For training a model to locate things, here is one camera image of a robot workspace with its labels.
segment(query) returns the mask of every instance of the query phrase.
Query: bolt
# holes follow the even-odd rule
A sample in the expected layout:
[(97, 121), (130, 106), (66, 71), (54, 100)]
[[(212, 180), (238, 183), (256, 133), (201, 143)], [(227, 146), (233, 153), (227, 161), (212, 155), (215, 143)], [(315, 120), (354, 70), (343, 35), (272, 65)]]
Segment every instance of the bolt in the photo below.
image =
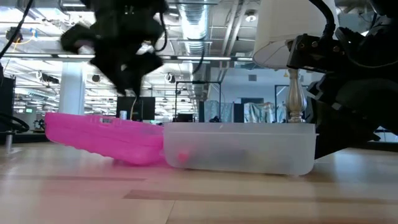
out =
[(335, 47), (333, 48), (333, 51), (334, 51), (334, 52), (339, 52), (339, 51), (340, 51), (340, 47), (339, 47), (339, 46), (335, 46)]

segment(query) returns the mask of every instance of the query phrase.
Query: computer monitor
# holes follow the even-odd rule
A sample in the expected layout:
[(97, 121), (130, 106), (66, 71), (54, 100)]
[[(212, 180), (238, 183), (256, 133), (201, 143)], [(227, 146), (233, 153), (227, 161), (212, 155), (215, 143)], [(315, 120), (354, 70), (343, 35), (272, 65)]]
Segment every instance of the computer monitor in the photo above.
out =
[[(127, 111), (127, 119), (130, 119), (130, 111), (135, 97), (118, 97), (116, 105), (116, 117), (120, 117), (120, 111)], [(140, 97), (134, 104), (132, 120), (154, 120), (155, 119), (155, 98)]]

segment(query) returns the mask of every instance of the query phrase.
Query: wooden table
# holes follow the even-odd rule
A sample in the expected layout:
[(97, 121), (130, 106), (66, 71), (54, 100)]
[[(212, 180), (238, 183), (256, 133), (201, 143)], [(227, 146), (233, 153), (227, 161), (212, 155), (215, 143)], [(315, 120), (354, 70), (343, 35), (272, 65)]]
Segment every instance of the wooden table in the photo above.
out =
[(52, 143), (0, 157), (15, 223), (398, 223), (398, 154), (344, 150), (306, 176), (132, 167)]

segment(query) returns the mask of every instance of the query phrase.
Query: pink plastic tray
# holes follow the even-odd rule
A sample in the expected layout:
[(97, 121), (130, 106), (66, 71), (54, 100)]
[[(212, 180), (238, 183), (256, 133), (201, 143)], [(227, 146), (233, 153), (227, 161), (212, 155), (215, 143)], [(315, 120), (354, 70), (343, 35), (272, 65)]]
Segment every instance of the pink plastic tray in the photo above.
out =
[(146, 165), (164, 160), (163, 127), (97, 115), (45, 114), (50, 141)]

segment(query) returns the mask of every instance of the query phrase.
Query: transparent plastic bin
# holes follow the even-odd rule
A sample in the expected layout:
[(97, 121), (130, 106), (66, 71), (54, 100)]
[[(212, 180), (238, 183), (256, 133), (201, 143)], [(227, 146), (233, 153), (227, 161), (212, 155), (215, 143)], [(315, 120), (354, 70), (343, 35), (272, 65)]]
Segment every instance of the transparent plastic bin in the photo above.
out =
[(135, 165), (164, 161), (161, 126), (106, 116), (45, 114), (50, 141)]
[(313, 124), (165, 124), (166, 161), (176, 168), (304, 175), (314, 165)]

